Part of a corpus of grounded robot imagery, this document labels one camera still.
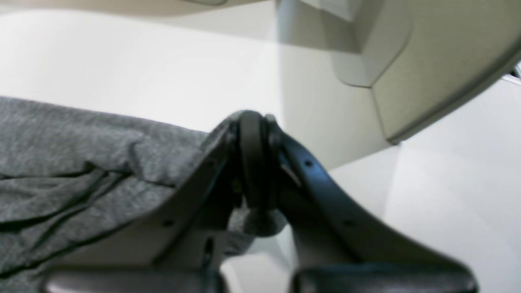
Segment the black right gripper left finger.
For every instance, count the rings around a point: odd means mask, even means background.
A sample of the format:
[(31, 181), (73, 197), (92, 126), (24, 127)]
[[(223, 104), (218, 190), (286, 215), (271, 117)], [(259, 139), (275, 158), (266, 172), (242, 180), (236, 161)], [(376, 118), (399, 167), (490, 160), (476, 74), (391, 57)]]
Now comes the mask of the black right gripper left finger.
[(261, 142), (260, 113), (246, 111), (233, 119), (215, 147), (156, 210), (55, 263), (43, 293), (227, 293), (219, 266), (244, 139)]

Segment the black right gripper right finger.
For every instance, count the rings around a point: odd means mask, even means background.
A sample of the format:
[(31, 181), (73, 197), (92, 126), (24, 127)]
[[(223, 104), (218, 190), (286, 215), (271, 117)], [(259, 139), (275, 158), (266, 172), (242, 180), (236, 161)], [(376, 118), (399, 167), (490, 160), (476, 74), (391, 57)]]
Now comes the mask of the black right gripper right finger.
[(298, 268), (291, 293), (476, 293), (461, 262), (404, 236), (346, 194), (314, 156), (264, 119)]

